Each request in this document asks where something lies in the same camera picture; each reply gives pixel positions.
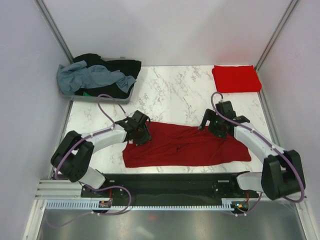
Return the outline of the dark red t shirt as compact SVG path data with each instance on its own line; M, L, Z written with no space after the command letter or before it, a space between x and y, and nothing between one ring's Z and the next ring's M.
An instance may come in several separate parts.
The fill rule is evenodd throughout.
M122 152L127 168L215 166L231 162L250 162L248 148L232 136L220 138L207 128L152 122L152 139L145 144L128 143Z

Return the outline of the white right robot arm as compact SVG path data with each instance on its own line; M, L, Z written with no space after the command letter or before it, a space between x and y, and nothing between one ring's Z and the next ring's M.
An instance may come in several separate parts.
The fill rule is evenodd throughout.
M305 197L305 178L301 156L296 150L286 150L263 136L241 115L237 116L230 101L222 101L206 109L199 130L208 127L214 136L233 137L245 145L262 163L261 172L241 172L229 184L235 197L247 190L264 193L270 200L283 198L293 203Z

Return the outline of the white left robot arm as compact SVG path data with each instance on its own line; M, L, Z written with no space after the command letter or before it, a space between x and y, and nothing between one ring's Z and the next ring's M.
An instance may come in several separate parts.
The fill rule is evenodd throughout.
M70 182L79 182L92 188L99 197L106 196L110 185L106 177L90 167L92 155L115 144L133 142L143 145L152 140L148 126L150 118L136 110L132 116L113 121L111 126L91 132L69 131L50 159L55 176L64 175Z

